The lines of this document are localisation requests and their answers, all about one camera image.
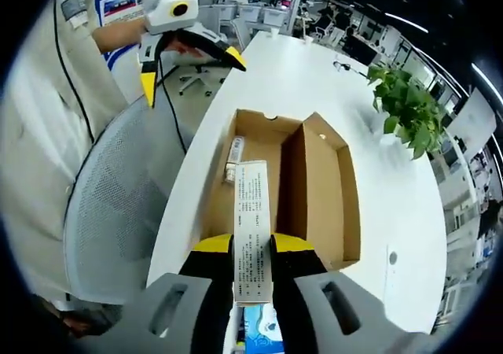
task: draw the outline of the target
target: potted plant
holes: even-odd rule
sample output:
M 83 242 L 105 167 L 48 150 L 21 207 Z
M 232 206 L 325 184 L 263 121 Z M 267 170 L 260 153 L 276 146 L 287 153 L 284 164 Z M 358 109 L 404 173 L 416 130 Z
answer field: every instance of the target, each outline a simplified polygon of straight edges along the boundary
M 412 80 L 412 75 L 397 68 L 372 65 L 367 74 L 369 84 L 380 80 L 374 89 L 373 107 L 386 112 L 384 134 L 395 134 L 413 149 L 413 159 L 439 148 L 443 127 L 442 109 L 437 101 Z

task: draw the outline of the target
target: person's hand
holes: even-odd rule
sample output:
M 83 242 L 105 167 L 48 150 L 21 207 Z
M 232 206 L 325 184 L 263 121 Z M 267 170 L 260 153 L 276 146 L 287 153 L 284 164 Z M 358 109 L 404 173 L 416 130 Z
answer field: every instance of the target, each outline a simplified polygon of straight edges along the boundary
M 179 53 L 190 53 L 193 57 L 203 57 L 198 49 L 187 46 L 185 43 L 178 41 L 176 37 L 167 45 L 166 51 L 178 51 Z

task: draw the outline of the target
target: open cardboard box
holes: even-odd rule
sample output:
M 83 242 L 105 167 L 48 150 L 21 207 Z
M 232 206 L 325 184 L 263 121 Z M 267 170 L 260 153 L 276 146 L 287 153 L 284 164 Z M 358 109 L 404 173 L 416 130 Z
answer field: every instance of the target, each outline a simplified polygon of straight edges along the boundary
M 202 237 L 234 231 L 234 185 L 224 172 L 235 136 L 242 161 L 266 160 L 273 232 L 307 240 L 327 269 L 360 259 L 360 215 L 347 143 L 319 114 L 304 122 L 237 110 L 222 147 L 204 216 Z

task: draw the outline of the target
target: beige shirt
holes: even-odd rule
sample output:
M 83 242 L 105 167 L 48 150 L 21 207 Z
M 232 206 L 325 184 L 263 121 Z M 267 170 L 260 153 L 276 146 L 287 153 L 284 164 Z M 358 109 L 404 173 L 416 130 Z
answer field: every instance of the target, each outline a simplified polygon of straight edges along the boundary
M 94 0 L 85 0 L 87 21 L 76 27 L 65 20 L 64 1 L 56 0 L 62 57 L 97 138 L 127 102 L 91 37 L 98 26 Z M 39 111 L 35 118 L 34 111 Z M 1 117 L 0 209 L 10 244 L 32 291 L 64 300 L 71 293 L 64 213 L 91 143 L 57 56 L 53 0 L 20 49 L 2 95 Z

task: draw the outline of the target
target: white table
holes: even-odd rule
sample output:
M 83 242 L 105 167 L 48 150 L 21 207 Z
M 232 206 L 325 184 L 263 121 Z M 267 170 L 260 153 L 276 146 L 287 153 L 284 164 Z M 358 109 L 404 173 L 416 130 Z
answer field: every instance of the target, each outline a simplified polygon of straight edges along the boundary
M 200 217 L 223 135 L 236 108 L 299 120 L 319 112 L 347 141 L 356 174 L 362 225 L 361 260 L 343 272 L 384 302 L 402 329 L 430 333 L 446 273 L 442 203 L 426 156 L 409 160 L 380 146 L 369 130 L 372 87 L 332 62 L 366 67 L 316 44 L 260 32 L 244 52 L 247 72 L 233 70 L 200 125 L 167 203 L 148 284 L 178 272 L 200 237 Z M 398 260 L 388 263 L 395 251 Z

